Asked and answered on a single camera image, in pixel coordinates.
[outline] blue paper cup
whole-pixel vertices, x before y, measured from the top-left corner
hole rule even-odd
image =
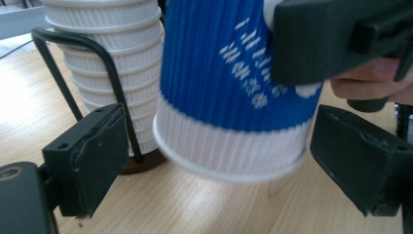
[[[263,5],[170,0],[154,136],[177,164],[219,179],[262,181],[302,161],[321,84],[272,80]]]

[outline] finger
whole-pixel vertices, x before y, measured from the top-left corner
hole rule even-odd
[[[358,81],[353,79],[334,79],[330,85],[334,95],[347,99],[385,98],[403,90],[413,81]]]
[[[391,95],[389,97],[389,101],[397,102],[400,104],[413,105],[413,84]]]
[[[376,58],[335,78],[361,81],[392,81],[398,65],[399,60],[395,58]]]

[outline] stack of paper cups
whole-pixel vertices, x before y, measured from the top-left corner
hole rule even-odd
[[[152,132],[159,96],[164,29],[157,0],[43,0],[55,31],[88,37],[111,55],[142,154],[158,148]],[[117,102],[106,68],[93,52],[62,46],[72,81],[89,113]]]
[[[263,1],[169,2],[154,135],[184,168],[262,181],[302,162],[321,85],[273,81]]]

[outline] round base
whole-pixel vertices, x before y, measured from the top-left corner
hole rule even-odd
[[[164,163],[167,159],[162,155],[159,149],[156,149],[150,153],[144,154],[144,159],[141,163],[136,163],[134,158],[130,158],[121,170],[121,175],[131,175],[144,173],[153,168],[158,167]]]

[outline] light wood surface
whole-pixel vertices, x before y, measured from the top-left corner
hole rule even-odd
[[[76,94],[62,52],[56,45],[50,48]],[[0,60],[0,72],[0,166],[18,161],[40,165],[41,149],[76,120],[37,51]],[[328,84],[320,102],[349,109]],[[390,103],[379,113],[361,116],[394,132]],[[62,217],[58,209],[55,215],[63,234],[402,233],[400,214],[364,217],[310,152],[289,179],[260,184],[210,180],[166,162],[147,173],[120,175],[91,220]]]

